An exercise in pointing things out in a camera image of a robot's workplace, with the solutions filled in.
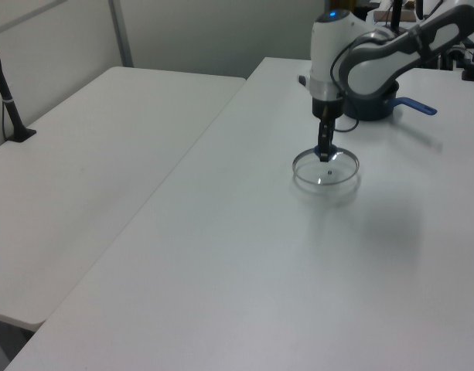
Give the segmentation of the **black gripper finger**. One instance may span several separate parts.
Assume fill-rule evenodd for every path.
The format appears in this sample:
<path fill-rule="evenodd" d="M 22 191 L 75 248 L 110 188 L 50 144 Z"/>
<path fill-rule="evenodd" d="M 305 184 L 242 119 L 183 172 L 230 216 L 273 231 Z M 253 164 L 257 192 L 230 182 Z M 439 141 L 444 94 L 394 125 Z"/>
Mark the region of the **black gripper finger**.
<path fill-rule="evenodd" d="M 321 162 L 329 161 L 329 122 L 325 118 L 319 123 L 318 153 Z"/>
<path fill-rule="evenodd" d="M 333 132 L 335 128 L 335 118 L 332 115 L 332 111 L 329 108 L 329 106 L 325 106 L 323 110 L 323 118 L 327 119 L 329 122 L 329 156 L 332 155 L 332 150 L 333 150 Z"/>

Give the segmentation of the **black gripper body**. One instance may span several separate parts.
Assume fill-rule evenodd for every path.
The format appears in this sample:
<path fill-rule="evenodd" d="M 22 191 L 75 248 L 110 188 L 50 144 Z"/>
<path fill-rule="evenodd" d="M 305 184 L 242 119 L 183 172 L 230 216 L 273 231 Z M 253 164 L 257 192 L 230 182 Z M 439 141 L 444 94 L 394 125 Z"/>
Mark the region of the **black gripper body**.
<path fill-rule="evenodd" d="M 312 114 L 315 117 L 322 119 L 325 109 L 327 109 L 329 119 L 341 117 L 343 115 L 343 99 L 326 101 L 312 98 Z"/>

